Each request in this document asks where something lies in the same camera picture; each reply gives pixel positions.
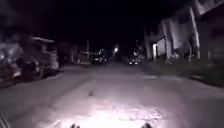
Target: street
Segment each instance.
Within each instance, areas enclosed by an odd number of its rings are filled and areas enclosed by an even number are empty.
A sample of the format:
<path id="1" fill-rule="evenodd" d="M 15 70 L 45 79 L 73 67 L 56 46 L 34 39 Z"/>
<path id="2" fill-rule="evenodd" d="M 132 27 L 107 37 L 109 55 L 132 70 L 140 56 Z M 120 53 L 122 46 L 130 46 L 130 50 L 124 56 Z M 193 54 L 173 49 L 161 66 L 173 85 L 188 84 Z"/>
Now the street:
<path id="1" fill-rule="evenodd" d="M 223 128 L 224 91 L 197 81 L 109 64 L 0 90 L 13 128 Z"/>

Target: dark sky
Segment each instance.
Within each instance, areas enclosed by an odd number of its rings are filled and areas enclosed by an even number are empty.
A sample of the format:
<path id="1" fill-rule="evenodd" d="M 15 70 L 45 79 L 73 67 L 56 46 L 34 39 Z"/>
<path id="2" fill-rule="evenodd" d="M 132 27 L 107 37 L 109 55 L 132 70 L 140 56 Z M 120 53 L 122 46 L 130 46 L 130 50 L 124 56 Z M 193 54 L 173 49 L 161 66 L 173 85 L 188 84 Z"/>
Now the dark sky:
<path id="1" fill-rule="evenodd" d="M 51 37 L 92 46 L 130 44 L 143 39 L 186 0 L 55 0 L 42 23 Z"/>

